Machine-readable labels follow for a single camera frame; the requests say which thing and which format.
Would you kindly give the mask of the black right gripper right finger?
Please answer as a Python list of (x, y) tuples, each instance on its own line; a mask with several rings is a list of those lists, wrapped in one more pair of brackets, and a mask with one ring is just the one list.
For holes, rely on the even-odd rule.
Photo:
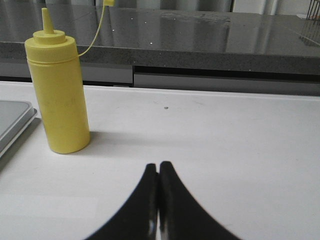
[(202, 208), (169, 161), (160, 164), (158, 189), (162, 240), (238, 239)]

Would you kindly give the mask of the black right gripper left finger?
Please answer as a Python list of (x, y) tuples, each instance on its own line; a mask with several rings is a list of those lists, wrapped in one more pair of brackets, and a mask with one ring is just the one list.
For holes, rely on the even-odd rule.
[(158, 173), (146, 165), (139, 183), (122, 207), (88, 240), (155, 240), (158, 223)]

